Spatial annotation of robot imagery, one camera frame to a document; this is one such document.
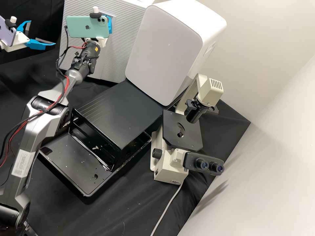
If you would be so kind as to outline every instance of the sticker on robot arm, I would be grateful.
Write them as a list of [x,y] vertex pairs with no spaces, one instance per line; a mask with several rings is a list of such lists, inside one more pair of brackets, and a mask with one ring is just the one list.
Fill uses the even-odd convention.
[[20,149],[14,163],[12,175],[20,178],[26,177],[31,168],[34,156],[35,152],[28,152]]

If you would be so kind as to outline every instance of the white backdrop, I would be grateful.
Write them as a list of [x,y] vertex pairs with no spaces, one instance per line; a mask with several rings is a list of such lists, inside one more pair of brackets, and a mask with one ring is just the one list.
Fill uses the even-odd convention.
[[201,2],[228,24],[202,72],[252,124],[179,236],[314,235],[315,2]]

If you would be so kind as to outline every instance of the white cable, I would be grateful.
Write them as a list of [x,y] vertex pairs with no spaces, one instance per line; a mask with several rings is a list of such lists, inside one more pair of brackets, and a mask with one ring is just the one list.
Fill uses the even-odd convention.
[[150,236],[153,236],[153,234],[155,233],[155,231],[156,231],[156,229],[158,228],[158,225],[160,224],[161,220],[163,219],[163,216],[165,215],[165,213],[166,213],[168,207],[170,206],[170,204],[172,203],[172,201],[174,200],[174,198],[176,197],[176,195],[177,195],[178,192],[180,191],[180,189],[181,189],[181,187],[182,187],[182,185],[183,185],[183,182],[180,184],[178,190],[177,190],[176,193],[173,195],[173,197],[170,199],[169,203],[167,204],[165,210],[163,211],[163,214],[161,215],[160,219],[158,220],[157,224],[155,225],[155,227],[154,227],[154,229],[153,229],[153,231],[152,231],[152,233],[151,233]]

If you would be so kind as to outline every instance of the white knob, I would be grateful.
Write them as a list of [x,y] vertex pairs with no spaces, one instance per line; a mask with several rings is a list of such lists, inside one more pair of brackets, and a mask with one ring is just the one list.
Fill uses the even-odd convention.
[[10,22],[15,24],[16,23],[17,18],[15,16],[11,16]]
[[94,13],[99,13],[98,7],[93,7],[93,12]]

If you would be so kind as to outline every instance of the smartphone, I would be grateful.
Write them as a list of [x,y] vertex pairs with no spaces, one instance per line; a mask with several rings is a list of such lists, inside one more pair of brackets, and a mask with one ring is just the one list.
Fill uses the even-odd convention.
[[108,20],[106,16],[98,19],[90,16],[67,16],[68,32],[72,38],[109,37]]
[[16,29],[14,27],[9,27],[5,23],[5,19],[0,16],[0,40],[4,42],[7,46],[12,46],[16,34]]

